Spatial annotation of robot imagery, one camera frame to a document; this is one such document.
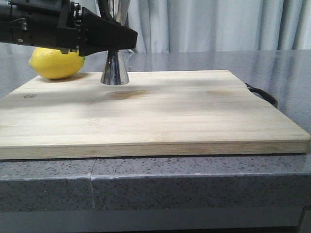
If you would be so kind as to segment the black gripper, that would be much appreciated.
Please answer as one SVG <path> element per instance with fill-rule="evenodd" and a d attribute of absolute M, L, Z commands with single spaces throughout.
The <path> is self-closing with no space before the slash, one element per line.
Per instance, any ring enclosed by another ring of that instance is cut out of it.
<path fill-rule="evenodd" d="M 2 0 L 0 41 L 32 47 L 79 50 L 88 56 L 136 47 L 138 33 L 100 18 L 70 0 Z"/>

